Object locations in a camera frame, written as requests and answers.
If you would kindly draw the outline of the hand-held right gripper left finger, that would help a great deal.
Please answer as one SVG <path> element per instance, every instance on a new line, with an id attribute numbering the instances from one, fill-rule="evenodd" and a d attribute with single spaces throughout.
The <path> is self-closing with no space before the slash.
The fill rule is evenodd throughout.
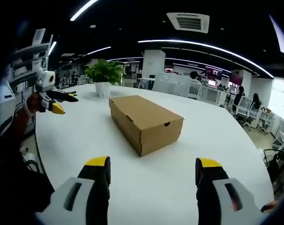
<path id="1" fill-rule="evenodd" d="M 106 225 L 110 199 L 109 156 L 92 158 L 77 177 L 71 177 L 51 195 L 50 204 L 37 213 L 42 225 Z"/>

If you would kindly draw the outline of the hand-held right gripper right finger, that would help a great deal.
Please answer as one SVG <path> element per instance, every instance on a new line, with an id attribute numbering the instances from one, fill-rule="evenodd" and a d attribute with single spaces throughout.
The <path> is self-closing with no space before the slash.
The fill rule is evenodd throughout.
<path id="1" fill-rule="evenodd" d="M 264 213 L 254 196 L 221 164 L 208 158 L 195 162 L 196 199 L 199 225 L 259 225 Z"/>

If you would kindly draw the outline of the person's left hand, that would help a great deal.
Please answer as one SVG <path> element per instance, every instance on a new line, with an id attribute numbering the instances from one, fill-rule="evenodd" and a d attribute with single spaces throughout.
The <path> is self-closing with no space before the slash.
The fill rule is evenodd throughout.
<path id="1" fill-rule="evenodd" d="M 42 103 L 42 97 L 37 92 L 32 93 L 26 100 L 28 110 L 31 113 L 36 113 L 36 112 L 44 113 L 46 109 L 42 106 L 41 103 Z"/>

